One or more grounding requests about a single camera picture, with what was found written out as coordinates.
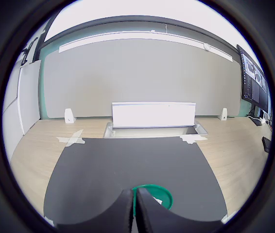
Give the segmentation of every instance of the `monitor stand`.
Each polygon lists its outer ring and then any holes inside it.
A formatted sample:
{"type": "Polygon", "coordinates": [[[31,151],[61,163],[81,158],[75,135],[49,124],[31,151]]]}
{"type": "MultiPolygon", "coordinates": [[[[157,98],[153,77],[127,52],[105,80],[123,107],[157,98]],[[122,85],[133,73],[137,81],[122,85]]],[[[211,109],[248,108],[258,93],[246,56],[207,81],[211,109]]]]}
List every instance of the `monitor stand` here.
{"type": "Polygon", "coordinates": [[[256,126],[261,126],[262,123],[259,119],[256,119],[256,118],[252,118],[252,117],[249,117],[253,122],[254,124],[256,124],[256,126]]]}

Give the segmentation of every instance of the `white wall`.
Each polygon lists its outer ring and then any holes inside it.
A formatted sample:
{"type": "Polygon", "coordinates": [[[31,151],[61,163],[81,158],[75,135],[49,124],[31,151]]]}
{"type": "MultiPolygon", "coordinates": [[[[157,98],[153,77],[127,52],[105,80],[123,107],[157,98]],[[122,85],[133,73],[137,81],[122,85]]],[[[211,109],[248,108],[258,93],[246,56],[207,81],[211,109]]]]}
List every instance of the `white wall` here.
{"type": "Polygon", "coordinates": [[[79,0],[59,13],[45,41],[84,22],[128,15],[171,18],[200,27],[219,36],[234,47],[239,44],[259,65],[251,47],[235,27],[216,11],[197,0],[79,0]]]}

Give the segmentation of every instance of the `green bowl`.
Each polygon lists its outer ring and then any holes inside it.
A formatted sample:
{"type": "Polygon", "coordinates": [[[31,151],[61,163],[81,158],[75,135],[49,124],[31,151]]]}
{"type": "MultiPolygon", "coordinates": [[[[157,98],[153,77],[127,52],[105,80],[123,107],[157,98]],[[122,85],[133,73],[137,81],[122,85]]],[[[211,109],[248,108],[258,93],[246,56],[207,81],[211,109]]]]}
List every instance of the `green bowl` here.
{"type": "Polygon", "coordinates": [[[133,216],[136,215],[136,199],[137,199],[137,189],[146,188],[147,191],[156,199],[162,200],[161,205],[168,210],[171,209],[173,205],[173,198],[168,189],[161,187],[156,184],[143,184],[134,187],[133,190],[133,216]]]}

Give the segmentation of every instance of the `gray mat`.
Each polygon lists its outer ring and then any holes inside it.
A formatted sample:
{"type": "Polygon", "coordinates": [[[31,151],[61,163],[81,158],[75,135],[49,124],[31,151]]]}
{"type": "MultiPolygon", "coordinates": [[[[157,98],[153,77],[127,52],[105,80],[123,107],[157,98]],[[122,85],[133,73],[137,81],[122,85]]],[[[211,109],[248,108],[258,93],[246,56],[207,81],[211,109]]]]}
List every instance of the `gray mat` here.
{"type": "Polygon", "coordinates": [[[153,183],[173,196],[171,211],[193,220],[226,214],[217,180],[196,143],[179,137],[89,139],[65,147],[45,195],[44,215],[54,223],[89,220],[106,210],[121,190],[153,183]]]}

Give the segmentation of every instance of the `monitor screen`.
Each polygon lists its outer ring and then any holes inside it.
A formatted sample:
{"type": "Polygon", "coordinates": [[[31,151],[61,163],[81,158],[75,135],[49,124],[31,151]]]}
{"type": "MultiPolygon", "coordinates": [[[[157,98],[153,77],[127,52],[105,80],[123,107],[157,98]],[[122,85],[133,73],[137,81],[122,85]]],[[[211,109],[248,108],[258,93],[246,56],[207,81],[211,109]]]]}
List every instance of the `monitor screen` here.
{"type": "Polygon", "coordinates": [[[237,45],[241,56],[242,99],[268,112],[268,86],[264,73],[253,59],[237,45]]]}

